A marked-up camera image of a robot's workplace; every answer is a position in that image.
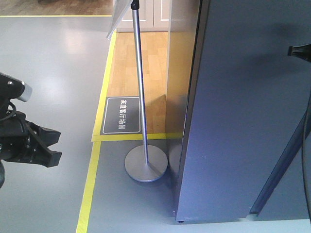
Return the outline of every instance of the acrylic sign board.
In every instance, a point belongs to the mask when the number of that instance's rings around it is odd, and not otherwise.
[[[112,33],[117,28],[118,24],[121,22],[123,16],[125,15],[128,8],[131,6],[133,0],[116,0],[114,13],[112,16],[112,23],[110,30],[108,31],[107,38],[110,39]]]

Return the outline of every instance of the black handle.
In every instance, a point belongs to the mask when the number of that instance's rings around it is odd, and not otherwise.
[[[131,4],[131,9],[132,10],[138,10],[139,9],[139,0],[133,0]]]

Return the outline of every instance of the gray floor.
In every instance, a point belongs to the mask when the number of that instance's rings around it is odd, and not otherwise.
[[[73,233],[109,41],[108,17],[0,18],[0,72],[33,88],[14,100],[29,121],[59,130],[59,166],[4,162],[1,233]]]
[[[164,140],[149,144],[166,150]],[[169,173],[154,183],[132,180],[124,168],[127,152],[140,141],[102,142],[88,233],[308,233],[307,220],[177,223]]]

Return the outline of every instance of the white cabinet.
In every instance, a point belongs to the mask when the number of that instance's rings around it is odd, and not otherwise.
[[[140,0],[139,23],[142,32],[168,31],[170,0]],[[117,27],[118,32],[132,32],[132,11],[129,9]]]

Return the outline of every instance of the silver pole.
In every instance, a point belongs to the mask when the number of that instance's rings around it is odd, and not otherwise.
[[[140,42],[140,27],[139,27],[139,13],[138,10],[132,10],[135,48],[136,48],[136,62],[137,62],[137,75],[139,84],[139,99],[140,99],[140,121],[142,127],[142,141],[144,146],[145,164],[149,163],[148,158],[148,142],[147,142],[147,123],[146,123],[146,110],[145,110],[145,94],[144,94],[144,80],[142,73],[142,57],[141,57],[141,42]]]
[[[152,182],[160,179],[166,171],[168,161],[166,154],[158,147],[147,144],[145,95],[142,74],[142,57],[139,28],[139,0],[133,0],[132,4],[133,27],[136,48],[137,75],[140,96],[140,121],[142,125],[143,145],[133,148],[125,158],[125,169],[129,176],[139,182]]]

